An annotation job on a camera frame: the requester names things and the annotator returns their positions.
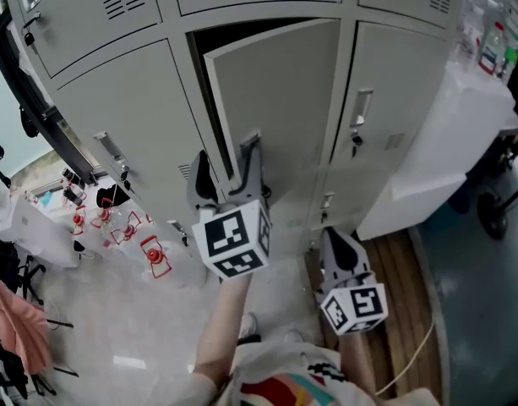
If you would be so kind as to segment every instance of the shoe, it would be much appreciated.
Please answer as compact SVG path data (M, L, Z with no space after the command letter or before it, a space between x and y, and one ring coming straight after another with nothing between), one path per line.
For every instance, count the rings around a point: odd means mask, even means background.
M259 322L257 316L254 313L246 313L242 317L242 323L240 324L240 334L238 338L246 338L250 335L256 334L259 330Z
M285 343L303 343L303 337L298 329L291 329L285 334Z

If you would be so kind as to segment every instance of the gray floor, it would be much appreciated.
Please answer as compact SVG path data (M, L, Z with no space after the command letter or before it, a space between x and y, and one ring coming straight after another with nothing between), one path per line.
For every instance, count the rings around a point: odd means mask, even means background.
M49 370L45 376L57 396L32 393L19 404L166 405L172 383L193 369L218 278L209 275L200 290L175 289L168 276L146 282L144 266L123 256L82 260L75 269L46 267L46 274L35 277L46 312L74 324L49 332L52 358L80 378ZM322 343L303 258L273 260L256 272L246 310L257 315L265 342L282 342L296 328L307 341Z
M514 192L518 162L493 186L501 195ZM505 240L493 241L475 198L468 214L444 206L419 227L444 312L452 406L505 406L518 398L518 204L508 220Z

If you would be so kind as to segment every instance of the white t-shirt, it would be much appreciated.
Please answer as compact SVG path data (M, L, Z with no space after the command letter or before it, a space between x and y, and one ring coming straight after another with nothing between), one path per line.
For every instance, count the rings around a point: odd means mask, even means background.
M232 376L218 392L207 376L193 373L171 389L169 406L439 406L426 389L382 402L340 372L340 355L309 343L239 346Z

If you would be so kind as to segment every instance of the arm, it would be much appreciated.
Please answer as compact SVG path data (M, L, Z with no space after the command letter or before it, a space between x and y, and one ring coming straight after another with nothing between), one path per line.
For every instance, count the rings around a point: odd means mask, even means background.
M200 335L194 373L208 376L218 388L231 374L251 276L223 282L214 313Z
M362 334L340 337L341 371L370 396L377 391L374 374L363 347Z

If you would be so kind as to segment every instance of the clothing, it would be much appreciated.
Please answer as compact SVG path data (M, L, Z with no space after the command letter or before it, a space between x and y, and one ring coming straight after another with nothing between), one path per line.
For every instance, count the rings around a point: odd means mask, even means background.
M377 400L346 380L340 355L309 343L253 343L237 349L231 380L217 392L207 376L177 381L169 406L375 406ZM382 402L388 406L438 406L428 390Z
M26 385L28 384L28 376L24 374L24 367L19 356L5 350L0 344L0 360L3 362L5 374L10 383L18 390L23 398L28 397Z
M52 363L45 312L11 292L0 280L0 339L5 350L22 359L35 375Z

